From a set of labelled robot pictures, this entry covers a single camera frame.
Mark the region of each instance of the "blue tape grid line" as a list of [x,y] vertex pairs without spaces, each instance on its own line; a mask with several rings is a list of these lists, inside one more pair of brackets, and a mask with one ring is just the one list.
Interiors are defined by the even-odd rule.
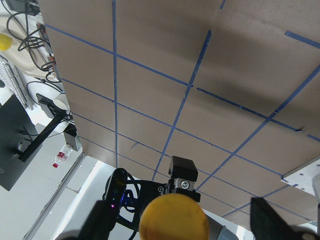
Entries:
[[177,125],[177,123],[178,123],[178,120],[179,120],[181,111],[182,111],[182,109],[184,108],[184,105],[185,105],[186,100],[187,100],[187,98],[188,98],[188,95],[189,95],[189,93],[190,93],[191,87],[192,87],[192,85],[194,84],[196,75],[197,75],[197,73],[198,73],[200,64],[201,64],[201,62],[202,62],[202,60],[203,60],[203,57],[204,57],[204,55],[205,55],[205,53],[206,53],[207,46],[208,46],[208,44],[209,44],[209,42],[210,42],[211,36],[212,36],[212,33],[211,33],[211,30],[209,29],[208,32],[207,32],[207,34],[206,34],[204,43],[203,43],[203,45],[202,45],[201,52],[200,52],[200,54],[199,54],[198,60],[196,61],[196,64],[195,64],[195,66],[194,66],[194,69],[193,69],[193,72],[192,72],[192,75],[191,75],[191,78],[190,78],[188,87],[187,87],[186,90],[185,90],[184,98],[183,98],[182,101],[181,101],[180,107],[179,107],[179,109],[178,109],[178,111],[177,111],[177,113],[176,113],[176,116],[175,116],[173,125],[172,125],[172,127],[171,127],[169,136],[168,136],[168,138],[167,138],[167,140],[166,140],[166,142],[165,142],[165,145],[164,145],[164,147],[163,147],[163,150],[162,150],[160,159],[159,159],[159,161],[158,161],[158,163],[157,163],[157,165],[156,165],[155,171],[154,171],[154,173],[153,173],[152,181],[155,179],[156,172],[158,171],[158,168],[159,168],[159,166],[160,166],[160,164],[161,164],[162,158],[164,157],[164,154],[165,154],[166,151],[167,151],[167,147],[168,147],[168,145],[169,145],[169,143],[170,143],[170,140],[171,140],[171,137],[172,137],[172,135],[173,135],[173,133],[174,133],[174,131],[175,131],[175,128],[176,128],[176,125]]
[[223,0],[222,3],[221,3],[221,5],[220,5],[220,10],[222,10],[222,9],[224,8],[225,3],[226,3],[226,0]]
[[103,95],[101,95],[101,94],[99,94],[99,93],[97,93],[97,92],[95,92],[95,91],[92,91],[92,90],[90,90],[89,88],[86,88],[86,87],[84,87],[84,86],[81,86],[81,85],[79,85],[79,84],[77,84],[77,83],[75,83],[75,82],[73,82],[73,81],[69,81],[69,80],[67,80],[67,79],[65,79],[65,78],[61,78],[61,80],[64,81],[64,82],[67,82],[67,83],[69,83],[69,84],[75,85],[75,86],[77,86],[77,87],[79,87],[79,88],[81,88],[81,89],[83,89],[83,90],[86,90],[86,91],[92,93],[92,94],[95,94],[95,95],[97,95],[97,96],[99,96],[99,97],[101,97],[101,98],[103,98],[103,99],[109,100],[109,101],[112,102],[112,103],[114,102],[114,100],[112,100],[111,98],[106,97],[106,96],[103,96]]
[[235,208],[234,206],[231,206],[230,204],[228,204],[228,203],[226,203],[226,202],[224,202],[224,201],[221,201],[220,199],[218,199],[218,198],[215,198],[214,196],[211,196],[211,195],[208,195],[208,194],[206,194],[206,193],[204,193],[204,192],[202,192],[202,191],[198,191],[199,193],[201,193],[201,194],[203,194],[203,195],[206,195],[206,196],[208,196],[208,197],[210,197],[210,198],[212,198],[212,199],[215,199],[215,200],[217,200],[217,201],[219,201],[220,203],[223,203],[223,204],[225,204],[225,205],[228,205],[229,207],[231,207],[231,208]]
[[[106,150],[108,150],[108,151],[116,154],[116,152],[113,151],[113,150],[111,150],[110,148],[107,148],[107,147],[105,147],[105,146],[102,146],[102,145],[100,145],[100,144],[98,144],[98,143],[96,143],[96,142],[94,142],[94,141],[91,141],[91,140],[89,140],[89,139],[87,139],[87,138],[85,138],[85,137],[83,137],[83,136],[79,136],[79,138],[84,139],[84,140],[86,140],[86,141],[88,141],[88,142],[90,142],[90,143],[92,143],[92,144],[95,144],[95,145],[97,145],[97,146],[99,146],[99,147],[101,147],[101,148],[103,148],[103,149],[106,149]],[[120,154],[120,153],[118,153],[118,155],[121,156],[121,157],[123,157],[123,158],[125,158],[125,159],[128,159],[128,160],[130,160],[130,161],[132,161],[132,162],[134,162],[134,163],[136,163],[136,164],[139,164],[140,166],[143,166],[143,167],[145,167],[145,168],[147,168],[147,169],[150,169],[150,170],[154,171],[151,167],[148,167],[148,166],[146,166],[146,165],[144,165],[144,164],[142,164],[142,163],[140,163],[140,162],[138,162],[138,161],[135,161],[135,160],[133,160],[133,159],[131,159],[131,158],[129,158],[129,157],[126,157],[126,156]],[[161,175],[163,175],[163,176],[165,176],[165,177],[168,177],[168,176],[164,175],[164,174],[161,173],[161,172],[157,172],[157,173],[158,173],[158,174],[161,174]]]
[[[98,46],[98,45],[96,45],[96,44],[94,44],[94,43],[91,43],[91,42],[89,42],[89,41],[86,41],[86,40],[84,40],[84,39],[81,39],[81,38],[79,38],[79,37],[76,37],[76,36],[74,36],[74,35],[72,35],[72,34],[69,34],[69,33],[67,33],[67,32],[65,32],[65,31],[62,31],[62,30],[60,30],[60,29],[58,29],[58,28],[55,28],[55,27],[53,27],[53,26],[51,26],[51,25],[46,25],[48,28],[51,28],[51,29],[53,29],[53,30],[55,30],[55,31],[57,31],[57,32],[60,32],[60,33],[62,33],[62,34],[65,34],[65,35],[67,35],[67,36],[69,36],[69,37],[71,37],[71,38],[74,38],[74,39],[76,39],[76,40],[78,40],[78,41],[80,41],[80,42],[83,42],[83,43],[85,43],[85,44],[88,44],[88,45],[90,45],[90,46],[92,46],[92,47],[94,47],[94,48],[97,48],[97,49],[100,49],[100,50],[102,50],[102,51],[104,51],[104,52],[106,52],[106,53],[109,53],[109,54],[112,54],[112,55],[116,55],[117,57],[119,57],[119,58],[121,58],[121,59],[123,59],[123,60],[125,60],[125,61],[128,61],[128,62],[130,62],[130,63],[132,63],[132,64],[135,64],[135,65],[138,65],[138,66],[140,66],[140,67],[142,67],[142,68],[145,68],[145,69],[147,69],[147,70],[149,70],[149,71],[151,71],[151,72],[154,72],[154,73],[156,73],[156,74],[159,74],[159,75],[161,75],[161,76],[163,76],[163,77],[166,77],[166,78],[168,78],[168,79],[171,79],[171,80],[173,80],[173,81],[175,81],[175,82],[178,82],[178,83],[180,83],[180,84],[183,84],[183,85],[185,85],[185,86],[189,86],[189,84],[187,84],[187,83],[185,83],[184,81],[181,81],[181,80],[179,80],[179,79],[177,79],[177,78],[174,78],[174,77],[171,77],[171,76],[169,76],[169,75],[167,75],[167,74],[165,74],[165,73],[162,73],[162,72],[160,72],[160,71],[157,71],[157,70],[155,70],[155,69],[152,69],[152,68],[150,68],[150,67],[148,67],[148,66],[146,66],[146,65],[143,65],[143,64],[141,64],[141,63],[138,63],[138,62],[136,62],[136,61],[134,61],[134,60],[131,60],[131,59],[129,59],[129,58],[127,58],[127,57],[124,57],[124,56],[121,56],[121,55],[119,55],[119,54],[117,54],[117,53],[114,53],[114,52],[112,52],[112,51],[110,51],[110,50],[108,50],[108,49],[105,49],[105,48],[103,48],[103,47],[101,47],[101,46]],[[82,88],[82,89],[85,89],[85,90],[87,90],[87,91],[89,91],[89,92],[91,92],[91,93],[94,93],[94,94],[96,94],[96,95],[98,95],[98,96],[100,96],[100,97],[102,97],[102,98],[104,98],[104,99],[107,99],[107,100],[109,100],[109,101],[111,101],[111,102],[113,102],[113,100],[112,99],[110,99],[110,98],[108,98],[108,97],[105,97],[105,96],[103,96],[103,95],[101,95],[101,94],[98,94],[98,93],[96,93],[96,92],[93,92],[92,90],[90,90],[90,89],[88,89],[88,88],[85,88],[85,87],[83,87],[83,86],[80,86],[80,85],[78,85],[78,84],[76,84],[76,83],[73,83],[73,82],[70,82],[70,81],[68,81],[68,80],[66,80],[66,79],[64,79],[66,82],[69,82],[69,83],[71,83],[71,84],[74,84],[74,85],[76,85],[76,86],[78,86],[78,87],[80,87],[80,88]],[[146,114],[143,114],[142,112],[139,112],[139,111],[136,111],[136,110],[134,110],[134,109],[132,109],[132,108],[129,108],[129,107],[127,107],[127,106],[124,106],[123,105],[123,107],[125,107],[125,108],[128,108],[128,109],[130,109],[130,110],[133,110],[134,112],[137,112],[137,113],[139,113],[139,114],[142,114],[142,115],[144,115],[144,116],[146,116],[146,117],[149,117],[149,118],[151,118],[151,119],[154,119],[154,120],[156,120],[157,122],[161,122],[161,121],[159,121],[159,120],[157,120],[157,119],[155,119],[155,118],[152,118],[152,117],[150,117],[150,116],[147,116]],[[311,137],[311,138],[313,138],[313,139],[315,139],[315,140],[317,140],[318,141],[318,138],[315,138],[315,137],[313,137],[313,136],[309,136],[309,137]],[[203,142],[207,142],[207,141],[205,141],[205,140],[203,140],[203,139],[201,139],[201,138],[198,138],[198,137],[196,137],[197,139],[199,139],[199,140],[202,140]],[[224,151],[226,151],[226,152],[230,152],[230,151],[227,151],[226,149],[223,149],[223,148],[221,148],[221,147],[219,147],[219,146],[216,146],[216,145],[214,145],[214,144],[212,144],[212,143],[210,143],[210,142],[207,142],[208,144],[210,144],[210,145],[212,145],[212,146],[214,146],[214,147],[218,147],[218,148],[220,148],[221,150],[224,150]]]
[[[288,187],[290,187],[290,185],[283,186],[283,187],[281,187],[281,188],[279,188],[279,189],[277,189],[277,190],[275,190],[275,191],[272,191],[272,192],[270,192],[270,193],[262,196],[262,198],[266,198],[266,197],[268,197],[268,196],[270,196],[270,195],[272,195],[272,194],[275,194],[275,193],[277,193],[277,192],[279,192],[279,191],[282,191],[283,189],[286,189],[286,188],[288,188]],[[274,202],[272,202],[272,201],[268,201],[268,200],[267,200],[267,202],[268,202],[268,203],[271,203],[271,204],[274,204],[274,205],[276,205],[277,207],[279,207],[279,208],[281,208],[281,209],[283,209],[283,210],[286,210],[286,211],[288,211],[288,212],[290,212],[290,213],[292,213],[292,214],[294,214],[294,215],[296,215],[296,216],[298,216],[298,217],[300,217],[300,218],[303,218],[303,219],[306,219],[307,221],[310,221],[308,218],[306,218],[306,217],[304,217],[304,216],[302,216],[302,215],[300,215],[300,214],[298,214],[298,213],[296,213],[296,212],[293,212],[293,211],[291,211],[291,210],[289,210],[289,209],[287,209],[287,208],[285,208],[285,207],[283,207],[283,206],[280,206],[280,205],[278,205],[278,204],[276,204],[276,203],[274,203]],[[228,215],[230,215],[230,214],[233,214],[233,213],[236,212],[236,211],[239,211],[239,210],[241,211],[241,209],[245,208],[246,206],[249,206],[250,204],[251,204],[251,203],[249,202],[249,203],[247,203],[247,204],[245,204],[245,205],[243,205],[243,206],[241,206],[241,207],[238,207],[238,208],[236,208],[235,210],[232,210],[231,212],[223,215],[222,217],[225,218],[226,216],[228,216]]]
[[82,39],[82,38],[80,38],[80,37],[77,37],[77,36],[75,36],[75,35],[72,35],[72,34],[70,34],[70,33],[68,33],[68,32],[65,32],[65,31],[63,31],[63,30],[61,30],[61,29],[59,29],[59,28],[56,28],[56,27],[54,27],[54,26],[51,26],[51,25],[49,25],[49,24],[45,24],[45,26],[48,27],[48,28],[50,28],[50,29],[52,29],[52,30],[55,30],[55,31],[58,32],[58,33],[64,34],[64,35],[66,35],[66,36],[68,36],[68,37],[70,37],[70,38],[73,38],[73,39],[75,39],[75,40],[78,40],[79,42],[82,42],[82,43],[84,43],[84,44],[88,44],[88,45],[91,46],[91,47],[94,47],[94,48],[96,48],[96,49],[99,49],[99,50],[101,50],[101,51],[103,51],[103,52],[106,52],[106,53],[108,53],[108,54],[114,55],[114,56],[116,56],[116,57],[118,57],[118,58],[120,58],[120,59],[123,59],[123,60],[125,60],[125,61],[127,61],[127,62],[130,62],[130,63],[132,63],[132,64],[135,64],[135,65],[137,65],[137,66],[139,66],[139,67],[142,67],[142,68],[144,68],[144,69],[147,69],[147,70],[149,70],[149,71],[151,71],[151,72],[153,72],[153,73],[159,74],[159,75],[161,75],[161,76],[163,76],[163,77],[165,77],[165,78],[171,79],[171,80],[173,80],[173,81],[175,81],[175,82],[177,82],[177,83],[180,83],[180,84],[182,84],[182,85],[188,86],[188,83],[186,83],[186,82],[184,82],[184,81],[181,81],[181,80],[179,80],[179,79],[177,79],[177,78],[175,78],[175,77],[173,77],[173,76],[170,76],[170,75],[165,74],[165,73],[163,73],[163,72],[161,72],[161,71],[158,71],[158,70],[156,70],[156,69],[153,69],[153,68],[151,68],[151,67],[149,67],[149,66],[146,66],[146,65],[144,65],[144,64],[142,64],[142,63],[139,63],[139,62],[137,62],[137,61],[134,61],[134,60],[132,60],[132,59],[129,59],[129,58],[127,58],[127,57],[125,57],[125,56],[122,56],[122,55],[120,55],[120,54],[118,54],[118,53],[116,53],[116,52],[110,51],[110,50],[108,50],[108,49],[106,49],[106,48],[104,48],[104,47],[98,46],[98,45],[96,45],[96,44],[94,44],[94,43],[92,43],[92,42],[90,42],[90,41],[84,40],[84,39]]
[[[112,40],[113,52],[117,54],[117,2],[112,0]],[[117,56],[113,55],[113,88],[114,88],[114,130],[115,130],[115,168],[118,168],[118,92],[117,92]]]
[[[200,87],[197,87],[197,90],[200,91],[200,92],[203,92],[203,93],[205,93],[205,94],[207,94],[207,95],[210,95],[210,96],[212,96],[212,97],[214,97],[214,98],[216,98],[216,99],[219,99],[219,100],[221,100],[221,101],[224,101],[224,102],[226,102],[226,103],[228,103],[228,104],[231,104],[231,105],[233,105],[233,106],[235,106],[235,107],[237,107],[237,108],[240,108],[240,109],[242,109],[242,110],[245,110],[245,111],[247,111],[247,112],[249,112],[249,113],[252,113],[252,114],[254,114],[254,115],[257,115],[257,116],[259,116],[259,117],[261,117],[261,118],[264,118],[264,119],[267,119],[267,118],[268,118],[266,115],[263,115],[263,114],[261,114],[261,113],[259,113],[259,112],[257,112],[257,111],[254,111],[254,110],[252,110],[252,109],[250,109],[250,108],[248,108],[248,107],[242,106],[242,105],[240,105],[240,104],[238,104],[238,103],[236,103],[236,102],[234,102],[234,101],[230,101],[230,100],[228,100],[228,99],[226,99],[226,98],[224,98],[224,97],[221,97],[221,96],[219,96],[219,95],[216,95],[216,94],[214,94],[214,93],[212,93],[212,92],[206,91],[206,90],[204,90],[204,89],[202,89],[202,88],[200,88]],[[279,124],[279,125],[287,128],[287,129],[290,129],[290,130],[295,131],[295,132],[299,132],[299,131],[300,131],[299,129],[296,129],[296,128],[292,127],[292,126],[289,126],[289,125],[287,125],[287,124],[285,124],[285,123],[282,123],[282,122],[277,121],[277,120],[274,120],[274,119],[271,119],[271,122],[274,122],[274,123],[276,123],[276,124]]]
[[224,160],[220,166],[217,167],[216,170],[214,170],[199,186],[196,190],[199,190],[217,171],[219,171],[220,168],[222,168],[234,155],[237,154],[275,115],[277,115],[282,109],[284,109],[285,106],[287,106],[294,98],[297,96],[301,90],[311,82],[311,80],[319,73],[320,71],[320,65],[298,86],[298,88],[270,115],[266,120],[263,121],[263,123],[260,124],[260,126],[257,127],[256,130],[253,131],[253,133],[250,134],[250,136],[244,140],[243,143],[240,144],[240,146],[234,150],[233,153],[231,153],[226,160]]
[[293,33],[292,31],[286,31],[285,34],[286,36],[292,38],[292,39],[295,39],[299,42],[302,42],[302,43],[305,43],[305,44],[308,44],[312,47],[315,47],[317,49],[320,49],[320,43],[319,42],[316,42],[316,41],[313,41],[311,39],[308,39],[304,36],[301,36],[301,35],[298,35],[296,33]]
[[[98,94],[98,93],[96,93],[96,92],[94,92],[94,91],[92,91],[92,90],[89,90],[89,89],[87,89],[87,88],[85,88],[85,87],[82,87],[82,86],[80,86],[80,85],[78,85],[78,84],[76,84],[76,83],[73,83],[73,82],[71,82],[71,81],[69,81],[69,80],[66,80],[66,79],[64,79],[64,78],[62,78],[62,80],[63,81],[66,81],[66,82],[68,82],[68,83],[70,83],[70,84],[74,84],[75,86],[77,86],[77,87],[80,87],[80,88],[82,88],[82,89],[85,89],[85,90],[88,90],[89,92],[91,92],[91,93],[93,93],[93,94],[96,94],[96,95],[98,95],[98,96],[102,96],[102,95],[100,95],[100,94]],[[112,99],[110,99],[110,98],[108,98],[108,97],[105,97],[105,96],[102,96],[104,99],[107,99],[107,100],[109,100],[109,101],[111,101],[111,102],[114,102]],[[127,109],[129,109],[129,110],[131,110],[131,111],[133,111],[133,112],[135,112],[135,113],[138,113],[138,114],[140,114],[140,115],[142,115],[142,116],[145,116],[145,117],[147,117],[147,118],[150,118],[150,119],[152,119],[152,120],[155,120],[155,121],[157,121],[157,122],[159,122],[159,123],[161,123],[161,124],[164,124],[164,125],[166,125],[166,126],[168,126],[168,127],[170,127],[170,128],[172,128],[172,125],[170,125],[170,124],[168,124],[168,123],[166,123],[166,122],[163,122],[163,121],[160,121],[160,120],[158,120],[158,119],[156,119],[156,118],[154,118],[154,117],[151,117],[151,116],[149,116],[149,115],[147,115],[147,114],[145,114],[145,113],[143,113],[143,112],[140,112],[140,111],[138,111],[138,110],[135,110],[135,109],[133,109],[133,108],[131,108],[131,107],[128,107],[128,106],[126,106],[126,105],[124,105],[124,104],[122,104],[122,103],[119,103],[119,102],[117,102],[117,105],[120,105],[120,106],[122,106],[122,107],[124,107],[124,108],[127,108]],[[223,147],[220,147],[220,146],[218,146],[218,145],[215,145],[215,144],[212,144],[211,142],[209,142],[209,141],[206,141],[206,140],[204,140],[204,139],[202,139],[202,138],[200,138],[200,137],[198,137],[198,136],[195,136],[195,135],[193,135],[193,134],[191,134],[191,133],[189,133],[189,132],[186,132],[186,131],[184,131],[184,130],[182,130],[182,129],[179,129],[179,128],[175,128],[176,130],[178,130],[178,131],[180,131],[180,132],[182,132],[182,133],[184,133],[184,134],[187,134],[187,135],[189,135],[189,136],[191,136],[191,137],[193,137],[193,138],[196,138],[196,139],[198,139],[198,140],[200,140],[200,141],[202,141],[202,142],[204,142],[204,143],[207,143],[207,144],[209,144],[209,145],[211,145],[211,146],[213,146],[213,147],[215,147],[215,148],[218,148],[218,149],[220,149],[220,150],[222,150],[222,151],[224,151],[224,152],[226,152],[226,153],[229,153],[229,154],[232,154],[232,152],[231,151],[229,151],[229,150],[227,150],[227,149],[225,149],[225,148],[223,148]],[[258,164],[258,163],[256,163],[256,162],[254,162],[254,161],[251,161],[251,160],[249,160],[249,159],[247,159],[247,158],[245,158],[245,157],[243,157],[243,156],[240,156],[240,155],[238,155],[238,154],[235,154],[235,156],[237,156],[237,157],[239,157],[239,158],[241,158],[241,159],[243,159],[243,160],[245,160],[245,161],[247,161],[247,162],[249,162],[249,163],[252,163],[252,164],[255,164],[256,166],[259,166],[259,167],[261,167],[261,168],[263,168],[263,169],[265,169],[265,170],[268,170],[268,171],[270,171],[270,172],[272,172],[272,173],[275,173],[275,174],[277,174],[277,175],[279,175],[279,176],[281,176],[282,177],[282,175],[280,174],[280,173],[278,173],[278,172],[276,172],[276,171],[274,171],[274,170],[272,170],[272,169],[270,169],[270,168],[267,168],[267,167],[265,167],[265,166],[263,166],[263,165],[260,165],[260,164]]]
[[250,194],[250,195],[252,195],[252,196],[258,197],[258,195],[254,194],[254,193],[252,193],[252,192],[249,192],[249,191],[247,191],[247,190],[244,190],[244,189],[241,188],[241,187],[238,187],[238,186],[236,186],[236,185],[233,185],[233,184],[230,183],[230,182],[227,182],[227,181],[225,181],[225,180],[222,180],[222,179],[219,178],[219,177],[216,177],[216,176],[212,176],[212,177],[215,178],[215,179],[217,179],[217,180],[219,180],[219,181],[221,181],[221,182],[224,182],[225,184],[228,184],[228,185],[230,185],[230,186],[232,186],[232,187],[234,187],[234,188],[236,188],[236,189],[239,189],[239,190],[241,190],[241,191],[244,191],[244,192],[246,192],[247,194]]
[[312,135],[308,134],[307,137],[320,142],[320,138],[318,138],[316,136],[312,136]]
[[[97,122],[95,122],[95,121],[93,121],[93,120],[91,120],[91,119],[89,119],[89,118],[86,118],[86,117],[84,117],[84,116],[81,116],[81,115],[79,115],[79,114],[77,114],[77,113],[75,113],[75,112],[72,112],[72,114],[73,114],[73,115],[76,115],[76,116],[78,116],[78,117],[80,117],[80,118],[83,118],[83,119],[85,119],[85,120],[87,120],[87,121],[89,121],[89,122],[91,122],[91,123],[93,123],[93,124],[96,124],[96,125],[104,128],[104,129],[107,129],[107,130],[109,130],[109,131],[111,131],[111,132],[113,132],[113,133],[115,133],[115,131],[112,130],[112,129],[110,129],[109,127],[104,126],[104,125],[101,125],[101,124],[99,124],[99,123],[97,123]],[[126,136],[126,135],[124,135],[124,134],[121,134],[120,132],[118,132],[118,135],[120,135],[120,136],[122,136],[122,137],[124,137],[124,138],[126,138],[126,139],[129,139],[129,140],[131,140],[131,141],[133,141],[133,142],[135,142],[135,143],[138,143],[138,144],[140,144],[140,145],[142,145],[142,146],[144,146],[144,147],[146,147],[146,148],[148,148],[148,149],[151,149],[151,150],[153,150],[153,151],[161,154],[161,151],[159,151],[159,150],[157,150],[157,149],[155,149],[155,148],[153,148],[153,147],[151,147],[151,146],[148,146],[148,145],[146,145],[146,144],[144,144],[144,143],[142,143],[142,142],[139,142],[139,141],[137,141],[137,140],[134,140],[134,139],[132,139],[131,137],[128,137],[128,136]]]

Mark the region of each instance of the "yellow object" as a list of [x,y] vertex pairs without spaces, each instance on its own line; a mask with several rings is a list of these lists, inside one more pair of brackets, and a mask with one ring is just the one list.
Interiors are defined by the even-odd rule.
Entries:
[[0,33],[0,51],[8,50],[12,45],[12,38]]
[[170,193],[155,198],[145,208],[139,232],[142,240],[208,240],[209,223],[193,199]]

